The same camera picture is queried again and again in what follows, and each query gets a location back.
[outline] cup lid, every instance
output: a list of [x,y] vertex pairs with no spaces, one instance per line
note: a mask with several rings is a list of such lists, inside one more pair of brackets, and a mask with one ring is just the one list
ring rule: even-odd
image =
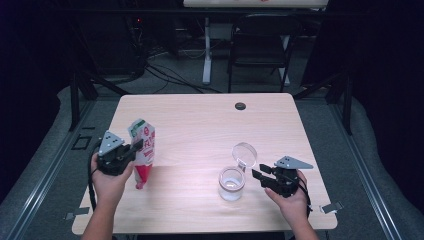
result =
[[233,147],[233,158],[241,168],[252,168],[258,154],[252,145],[241,142]]

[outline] human hand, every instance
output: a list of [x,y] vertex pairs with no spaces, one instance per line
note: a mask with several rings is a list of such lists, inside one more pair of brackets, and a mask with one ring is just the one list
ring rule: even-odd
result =
[[124,193],[125,183],[131,176],[134,162],[129,162],[121,175],[111,176],[96,170],[97,158],[97,153],[93,154],[91,158],[92,180],[97,194],[97,205],[116,207]]
[[[304,181],[299,181],[302,187],[306,189],[306,178],[303,173],[297,170],[298,176]],[[281,214],[293,228],[295,224],[305,224],[308,222],[306,215],[307,199],[301,189],[297,189],[294,195],[284,198],[269,188],[265,188],[266,194],[280,207]]]

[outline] plastic cup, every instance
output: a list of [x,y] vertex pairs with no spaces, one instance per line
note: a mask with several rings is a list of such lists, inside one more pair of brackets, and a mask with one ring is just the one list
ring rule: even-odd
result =
[[219,174],[219,195],[226,201],[241,198],[245,184],[244,173],[238,167],[226,167]]

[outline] table leg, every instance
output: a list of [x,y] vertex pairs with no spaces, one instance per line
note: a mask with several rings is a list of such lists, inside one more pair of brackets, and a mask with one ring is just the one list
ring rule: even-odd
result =
[[[289,43],[289,36],[282,36],[281,39],[283,41],[284,48],[287,48],[287,44]],[[280,73],[280,79],[281,79],[281,81],[283,80],[284,71],[286,71],[285,68],[279,68],[278,69],[278,72]],[[285,87],[290,86],[290,80],[289,80],[289,75],[288,74],[287,74],[287,77],[286,77],[286,81],[284,82],[284,86]]]
[[205,65],[203,67],[203,84],[211,83],[211,67],[212,67],[212,59],[211,59],[211,39],[209,35],[209,18],[205,18]]

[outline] round hole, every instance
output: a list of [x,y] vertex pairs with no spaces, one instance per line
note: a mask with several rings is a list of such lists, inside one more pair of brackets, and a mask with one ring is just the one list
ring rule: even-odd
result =
[[246,109],[246,104],[244,104],[242,102],[238,102],[238,103],[236,103],[235,107],[236,107],[237,110],[241,111],[241,110]]

